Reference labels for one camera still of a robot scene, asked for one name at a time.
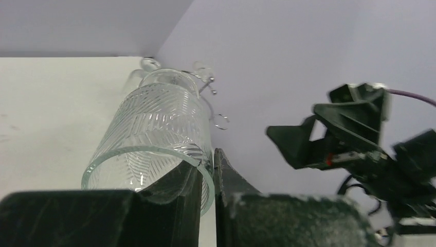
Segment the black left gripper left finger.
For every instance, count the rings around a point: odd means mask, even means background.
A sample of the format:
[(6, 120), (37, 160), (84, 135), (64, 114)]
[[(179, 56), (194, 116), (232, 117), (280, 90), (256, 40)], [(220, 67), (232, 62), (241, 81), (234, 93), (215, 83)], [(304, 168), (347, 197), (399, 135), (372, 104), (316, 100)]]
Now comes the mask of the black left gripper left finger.
[(139, 192), (15, 192), (1, 200), (1, 246), (198, 246), (201, 183), (182, 162)]

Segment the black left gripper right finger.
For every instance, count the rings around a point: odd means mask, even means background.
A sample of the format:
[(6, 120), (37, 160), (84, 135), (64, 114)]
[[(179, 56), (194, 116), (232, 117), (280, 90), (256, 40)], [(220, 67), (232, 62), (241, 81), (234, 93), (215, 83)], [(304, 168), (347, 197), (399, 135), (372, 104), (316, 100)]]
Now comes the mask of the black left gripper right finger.
[(217, 246), (378, 246), (351, 199), (260, 193), (220, 148), (214, 163)]

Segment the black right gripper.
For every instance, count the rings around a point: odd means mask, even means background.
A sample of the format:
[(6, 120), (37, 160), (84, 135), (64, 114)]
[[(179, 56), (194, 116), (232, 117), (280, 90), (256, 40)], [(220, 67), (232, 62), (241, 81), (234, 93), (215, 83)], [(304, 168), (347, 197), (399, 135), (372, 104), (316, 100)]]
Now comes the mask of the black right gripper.
[(429, 129), (394, 145), (394, 156), (380, 147), (388, 120), (390, 94), (384, 87), (344, 84), (329, 92), (298, 126), (269, 126), (267, 137), (294, 169), (344, 169), (365, 193), (384, 202), (392, 218), (389, 233), (407, 218), (435, 218), (435, 131)]

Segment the clear glass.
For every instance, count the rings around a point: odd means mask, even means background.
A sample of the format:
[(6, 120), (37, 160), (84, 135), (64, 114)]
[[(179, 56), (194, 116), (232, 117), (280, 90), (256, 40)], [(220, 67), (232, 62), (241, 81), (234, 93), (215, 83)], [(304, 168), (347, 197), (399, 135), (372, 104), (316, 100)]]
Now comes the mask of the clear glass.
[(152, 71), (120, 104), (81, 187), (139, 192), (186, 162), (202, 175), (205, 214), (214, 200), (209, 127), (208, 113), (189, 75), (172, 68)]
[(161, 63), (155, 60), (153, 57), (143, 57), (139, 62), (139, 67), (139, 69), (135, 69), (129, 74), (122, 88), (122, 93), (124, 95), (127, 95), (137, 89), (141, 81), (149, 73), (161, 68)]

